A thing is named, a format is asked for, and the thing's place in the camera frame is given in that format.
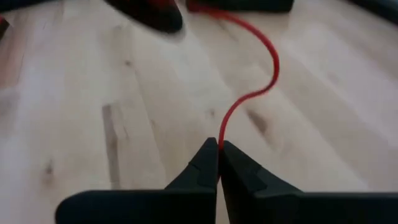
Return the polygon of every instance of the wooden table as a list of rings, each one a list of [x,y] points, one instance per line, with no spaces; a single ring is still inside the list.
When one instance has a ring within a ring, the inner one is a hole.
[[[173,38],[98,0],[5,15],[0,223],[53,223],[82,190],[164,187],[267,83],[272,61],[251,34],[181,10]],[[241,17],[275,43],[281,74],[227,140],[302,190],[398,190],[398,28],[339,0]],[[226,223],[222,192],[218,205]]]

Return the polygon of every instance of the wooden surface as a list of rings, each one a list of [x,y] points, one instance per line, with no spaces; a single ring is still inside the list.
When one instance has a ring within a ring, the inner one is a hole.
[[[82,190],[164,187],[231,103],[270,79],[249,33],[182,12],[174,38],[97,0],[5,15],[0,223],[53,223]],[[281,74],[237,110],[226,139],[302,190],[398,190],[398,28],[339,0],[241,17],[275,43]],[[218,205],[227,223],[222,193]]]

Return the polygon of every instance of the red cable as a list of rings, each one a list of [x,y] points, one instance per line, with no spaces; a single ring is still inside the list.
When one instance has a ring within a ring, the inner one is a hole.
[[[189,1],[188,9],[191,11],[196,11],[196,12],[204,12],[216,19],[224,19],[224,20],[233,22],[233,23],[245,28],[246,30],[248,30],[249,32],[254,34],[266,46],[266,48],[268,49],[268,51],[271,54],[271,57],[274,61],[274,74],[272,76],[271,81],[268,83],[268,85],[266,87],[264,87],[263,89],[250,92],[250,93],[238,98],[235,101],[235,103],[229,108],[229,110],[226,112],[226,114],[224,115],[223,121],[221,122],[221,126],[220,126],[220,133],[218,135],[218,149],[221,151],[224,149],[224,136],[225,136],[226,125],[227,125],[228,120],[231,117],[232,113],[234,112],[234,110],[240,104],[242,104],[244,101],[267,93],[276,84],[276,81],[278,80],[278,77],[279,77],[279,57],[278,57],[278,53],[277,53],[275,47],[273,46],[273,44],[271,43],[271,41],[261,31],[259,31],[254,26],[250,25],[248,22],[243,21],[225,11],[202,6],[193,1]]]

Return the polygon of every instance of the light wood grain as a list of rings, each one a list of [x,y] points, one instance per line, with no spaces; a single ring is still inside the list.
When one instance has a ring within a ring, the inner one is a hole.
[[[165,187],[233,101],[269,81],[271,58],[251,34],[181,10],[178,37],[96,0],[5,15],[1,223],[53,223],[82,190]],[[281,74],[232,116],[227,140],[302,190],[398,190],[397,27],[339,0],[240,16],[275,43]]]

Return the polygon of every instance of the red wire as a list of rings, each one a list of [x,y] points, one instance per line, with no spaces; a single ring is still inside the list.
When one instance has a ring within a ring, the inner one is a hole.
[[[271,41],[261,31],[259,31],[254,26],[250,25],[248,22],[241,20],[225,11],[202,6],[193,1],[190,1],[188,3],[188,9],[191,11],[204,12],[216,19],[224,19],[245,28],[246,30],[254,34],[266,46],[274,61],[274,74],[268,85],[263,89],[250,92],[238,98],[224,115],[223,121],[221,122],[220,126],[220,133],[218,135],[218,149],[222,151],[224,149],[224,136],[225,136],[226,125],[234,110],[244,101],[267,93],[276,84],[279,77],[279,57]]]

